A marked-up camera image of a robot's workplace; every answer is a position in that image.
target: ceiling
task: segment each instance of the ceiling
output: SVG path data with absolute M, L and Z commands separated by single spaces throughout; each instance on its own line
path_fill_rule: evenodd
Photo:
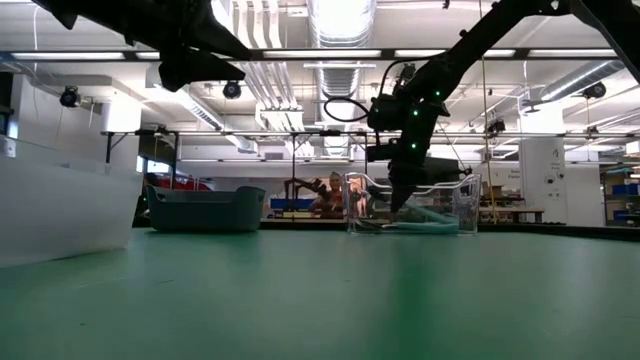
M 284 47 L 306 48 L 311 46 L 309 18 L 298 16 L 304 12 L 305 1 L 280 1 L 280 37 Z M 477 1 L 452 1 L 449 10 L 442 10 L 442 0 L 435 1 L 378 1 L 371 46 L 374 48 L 449 48 L 459 39 L 462 29 L 470 29 L 479 19 Z M 483 2 L 484 11 L 490 3 Z M 80 19 L 72 31 L 63 28 L 48 12 L 36 10 L 33 4 L 0 3 L 0 48 L 13 50 L 124 50 L 130 49 L 121 35 L 100 25 Z M 577 19 L 566 17 L 530 17 L 521 21 L 496 47 L 608 47 L 597 31 L 582 24 Z M 314 72 L 305 69 L 308 61 L 289 61 L 288 73 L 296 98 L 304 110 L 305 126 L 317 125 L 318 94 Z M 365 61 L 375 65 L 363 71 L 358 90 L 358 99 L 368 102 L 377 94 L 376 85 L 389 62 Z M 469 131 L 469 122 L 476 121 L 482 126 L 480 115 L 486 106 L 491 107 L 503 99 L 503 95 L 523 86 L 546 85 L 558 80 L 583 61 L 487 61 L 476 63 L 462 79 L 458 90 L 448 100 L 452 117 L 443 119 L 447 131 Z M 18 65 L 19 69 L 30 66 Z M 60 75 L 106 75 L 126 84 L 139 92 L 147 100 L 143 122 L 166 124 L 179 130 L 210 130 L 180 104 L 168 97 L 166 92 L 147 88 L 149 63 L 42 63 L 38 66 L 38 76 Z M 588 123 L 611 117 L 639 107 L 638 90 L 624 92 L 637 85 L 625 70 L 604 81 L 609 92 L 605 99 L 594 101 L 589 111 L 585 111 L 584 99 L 569 98 L 563 101 L 567 130 L 583 129 Z M 225 122 L 236 130 L 261 130 L 254 120 L 256 100 L 247 88 L 239 99 L 227 100 L 222 95 L 220 83 L 192 84 L 189 91 L 199 96 L 206 106 L 224 116 Z M 487 96 L 485 89 L 491 89 Z M 517 130 L 517 112 L 505 118 L 508 130 Z M 622 123 L 611 131 L 632 131 L 640 123 Z M 195 144 L 228 144 L 224 139 L 190 140 Z

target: white pillar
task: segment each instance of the white pillar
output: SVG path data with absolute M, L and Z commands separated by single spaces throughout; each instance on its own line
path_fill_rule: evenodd
M 563 133 L 562 107 L 558 103 L 541 106 L 536 113 L 520 113 L 525 133 Z M 520 141 L 522 196 L 527 206 L 542 208 L 544 222 L 567 223 L 565 150 L 562 138 Z
M 111 99 L 102 107 L 104 131 L 128 132 L 140 129 L 142 105 L 129 97 L 121 96 Z M 113 144 L 120 140 L 114 136 Z M 136 170 L 139 139 L 127 136 L 111 151 L 111 164 L 120 168 Z

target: shelving unit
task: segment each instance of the shelving unit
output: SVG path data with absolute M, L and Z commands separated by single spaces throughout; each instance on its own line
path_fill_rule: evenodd
M 638 226 L 638 220 L 630 216 L 640 212 L 640 195 L 632 190 L 638 186 L 638 181 L 630 178 L 631 173 L 620 169 L 602 174 L 606 226 Z M 625 188 L 625 193 L 616 191 L 621 187 Z

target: clear plastic box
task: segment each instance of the clear plastic box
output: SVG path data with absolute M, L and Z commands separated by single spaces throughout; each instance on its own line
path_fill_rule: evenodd
M 430 219 L 424 213 L 430 211 L 430 214 L 436 217 L 453 220 L 450 223 L 457 224 L 457 233 L 474 234 L 478 231 L 481 184 L 482 177 L 473 174 L 459 182 L 419 186 L 400 211 L 393 216 L 392 222 L 389 209 L 391 186 L 378 184 L 365 174 L 345 174 L 342 188 L 345 193 L 348 230 L 349 232 L 407 232 L 406 229 L 399 229 L 399 226 L 393 224 L 416 224 L 417 228 L 425 224 L 428 226 Z M 382 194 L 384 199 L 380 199 L 380 195 L 374 198 L 370 193 L 372 191 Z

